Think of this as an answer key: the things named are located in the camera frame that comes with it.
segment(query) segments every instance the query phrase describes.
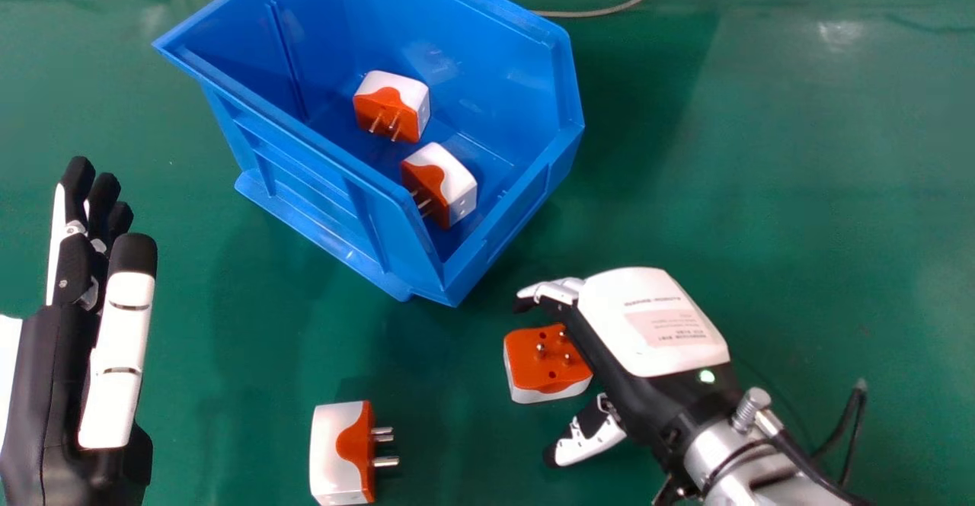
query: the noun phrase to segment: storage bin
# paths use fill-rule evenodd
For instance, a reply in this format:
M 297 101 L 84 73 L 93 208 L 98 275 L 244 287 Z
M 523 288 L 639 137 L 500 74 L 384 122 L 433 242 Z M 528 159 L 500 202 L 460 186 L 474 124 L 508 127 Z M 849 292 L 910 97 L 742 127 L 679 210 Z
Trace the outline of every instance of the storage bin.
M 216 0 L 155 47 L 203 86 L 237 190 L 399 300 L 460 304 L 565 178 L 583 130 L 568 35 L 507 0 Z M 420 144 L 356 126 L 373 69 L 429 85 Z M 428 142 L 478 180 L 477 210 L 449 231 L 400 184 Z

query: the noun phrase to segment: green table surface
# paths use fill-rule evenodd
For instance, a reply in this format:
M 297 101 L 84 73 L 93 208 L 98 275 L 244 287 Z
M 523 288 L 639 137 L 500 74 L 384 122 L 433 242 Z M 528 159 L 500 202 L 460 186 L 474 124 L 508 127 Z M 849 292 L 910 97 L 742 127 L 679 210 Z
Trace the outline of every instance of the green table surface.
M 118 174 L 161 256 L 147 505 L 314 504 L 312 409 L 346 399 L 396 428 L 381 504 L 648 503 L 662 475 L 631 444 L 545 468 L 586 398 L 515 405 L 501 363 L 505 333 L 541 322 L 510 314 L 518 288 L 626 265 L 678 278 L 806 447 L 866 377 L 853 491 L 975 497 L 975 0 L 649 0 L 564 22 L 574 171 L 459 309 L 393 301 L 234 192 L 198 86 L 150 47 L 207 2 L 0 0 L 0 311 L 42 302 L 70 156 Z

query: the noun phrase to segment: gray cable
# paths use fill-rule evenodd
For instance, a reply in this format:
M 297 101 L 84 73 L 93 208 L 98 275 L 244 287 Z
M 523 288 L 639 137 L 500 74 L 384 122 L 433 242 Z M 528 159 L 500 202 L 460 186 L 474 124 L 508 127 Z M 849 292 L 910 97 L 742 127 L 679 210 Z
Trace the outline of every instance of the gray cable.
M 627 10 L 631 7 L 637 6 L 644 0 L 629 0 L 629 2 L 620 3 L 619 5 L 606 7 L 605 9 L 596 9 L 592 11 L 532 11 L 539 16 L 547 18 L 595 18 L 600 16 L 612 15 L 614 13 L 619 13 L 620 11 Z

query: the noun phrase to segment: robotic hand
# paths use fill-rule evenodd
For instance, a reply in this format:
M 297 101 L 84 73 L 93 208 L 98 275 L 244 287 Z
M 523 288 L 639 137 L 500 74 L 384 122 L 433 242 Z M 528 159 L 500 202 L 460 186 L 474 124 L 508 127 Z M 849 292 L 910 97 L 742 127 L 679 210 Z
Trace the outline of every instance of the robotic hand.
M 45 306 L 0 318 L 0 479 L 10 506 L 142 503 L 152 441 L 135 423 L 156 243 L 126 234 L 111 174 L 71 160 L 55 191 Z
M 866 503 L 823 475 L 771 412 L 767 392 L 742 392 L 721 333 L 668 273 L 624 267 L 537 283 L 516 295 L 515 312 L 536 306 L 564 323 L 605 389 L 547 448 L 551 467 L 630 437 L 649 447 L 667 474 L 655 504 L 693 497 L 705 504 Z M 856 402 L 852 453 L 866 402 L 862 381 L 824 447 L 842 436 Z M 847 470 L 849 454 L 840 481 Z

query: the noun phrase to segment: orange and white plug adapter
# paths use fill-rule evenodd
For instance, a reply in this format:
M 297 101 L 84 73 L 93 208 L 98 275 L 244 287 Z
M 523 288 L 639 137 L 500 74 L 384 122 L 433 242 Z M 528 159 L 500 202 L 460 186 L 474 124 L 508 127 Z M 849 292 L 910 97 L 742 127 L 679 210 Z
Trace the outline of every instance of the orange and white plug adapter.
M 417 144 L 430 120 L 430 89 L 396 73 L 366 73 L 352 97 L 359 128 L 393 142 Z
M 431 142 L 400 163 L 403 185 L 426 218 L 449 229 L 478 206 L 478 181 L 443 146 Z
M 392 428 L 375 428 L 372 403 L 318 405 L 311 421 L 308 482 L 321 506 L 372 504 L 375 468 L 400 464 L 396 456 L 376 456 L 376 444 L 393 441 Z
M 578 396 L 593 380 L 593 371 L 565 336 L 561 323 L 508 333 L 504 337 L 504 369 L 515 403 Z

